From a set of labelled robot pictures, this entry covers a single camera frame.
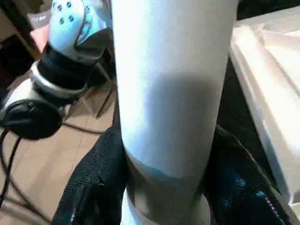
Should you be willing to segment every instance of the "cord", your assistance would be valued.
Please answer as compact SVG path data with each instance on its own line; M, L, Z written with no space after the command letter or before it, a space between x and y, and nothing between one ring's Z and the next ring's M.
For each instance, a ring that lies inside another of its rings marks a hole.
M96 118L99 117L99 115L103 112L103 110L104 110L104 108L105 108L105 106L106 106L106 103L107 103L109 97L110 97L110 96L112 95L112 93L113 93L113 90L114 90L114 87L112 87L111 90L109 91L109 93L107 94L107 96L106 96L106 98L105 98L105 100L104 100L104 102L103 102L103 104L102 104L102 106L101 106L99 112L98 112L97 115L96 115Z
M92 135L102 135L105 132L105 131L96 131L96 130L85 129L85 128L82 128L82 127L79 127L77 125L70 124L70 123L67 123L67 122L64 122L62 125L66 126L68 128L78 130L78 131L87 132L87 133L92 134Z
M0 209L1 209L1 206L2 206L2 204L4 202L4 199L5 199L5 197L6 197L7 193L8 193L10 172L11 172L11 168L13 166L15 152L16 152L16 150L18 148L18 145L19 145L20 141L21 141L21 138L18 137L18 139L16 140L16 142L14 144L12 153L11 153L10 158L9 158L8 167L6 168L6 170L5 170L4 166L2 167L3 170L4 170L4 173L6 174L6 177L5 177L4 185L3 185L2 192L1 192L1 195L0 195ZM4 161L3 151L0 151L0 158L1 158L2 165L4 165L5 161Z
M4 159L4 154L3 154L3 142L4 142L4 139L5 139L7 134L8 134L7 130L4 130L4 132L0 136L0 160L1 160L1 164L2 164L2 169L3 169L3 171L6 175L5 184L4 184L4 187L3 187L3 190L2 190L2 194L1 194L1 204L3 204L4 200L8 201L12 204L18 205L18 206L32 212L33 214L35 214L35 215L39 216L40 218L42 218L47 223L50 223L51 220L47 216L43 215L39 210L37 210L37 208L30 202L28 197L24 193L22 193L22 191L19 189L19 187L15 184L14 179L10 176L11 167L12 167L12 163L13 163L13 160L14 160L15 152L16 152L17 147L18 147L18 145L21 141L21 138L18 137L17 141L15 142L12 154L10 156L9 164L7 166L6 162L5 162L5 159ZM15 191L19 194L19 196L23 199L23 201L25 203L21 203L21 202L15 200L13 198L6 197L6 194L8 192L8 185L6 185L7 183L12 184Z

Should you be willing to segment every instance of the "black mesh fabric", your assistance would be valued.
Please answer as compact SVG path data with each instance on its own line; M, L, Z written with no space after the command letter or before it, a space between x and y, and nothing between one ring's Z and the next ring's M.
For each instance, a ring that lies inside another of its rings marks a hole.
M299 225L252 155L217 126L205 186L218 225Z
M117 225L121 220L121 204L128 169L121 140L120 128L112 127L103 134L94 147L75 168L54 215L53 225L66 225L85 194L86 187L94 186L89 193L93 196L85 203L87 213L77 224ZM98 215L89 210L98 208Z

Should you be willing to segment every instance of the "white cylinder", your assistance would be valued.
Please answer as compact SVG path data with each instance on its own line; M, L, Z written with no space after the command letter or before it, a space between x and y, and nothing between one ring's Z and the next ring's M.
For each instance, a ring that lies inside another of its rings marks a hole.
M192 224L237 5L112 1L121 131L131 173L127 192L135 209L156 224Z

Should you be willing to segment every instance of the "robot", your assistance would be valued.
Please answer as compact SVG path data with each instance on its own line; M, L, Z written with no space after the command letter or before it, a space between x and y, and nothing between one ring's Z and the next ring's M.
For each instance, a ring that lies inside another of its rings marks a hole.
M42 58L3 100L2 126L52 136L112 43L120 108L52 224L299 224L247 150L216 128L238 3L52 2Z

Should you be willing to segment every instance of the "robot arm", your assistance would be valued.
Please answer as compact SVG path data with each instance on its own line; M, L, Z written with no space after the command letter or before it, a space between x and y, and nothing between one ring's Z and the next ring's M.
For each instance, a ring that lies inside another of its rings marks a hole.
M110 9L102 0L54 0L51 13L41 60L0 110L1 125L27 139L60 128L64 107L86 92L96 60L113 43Z

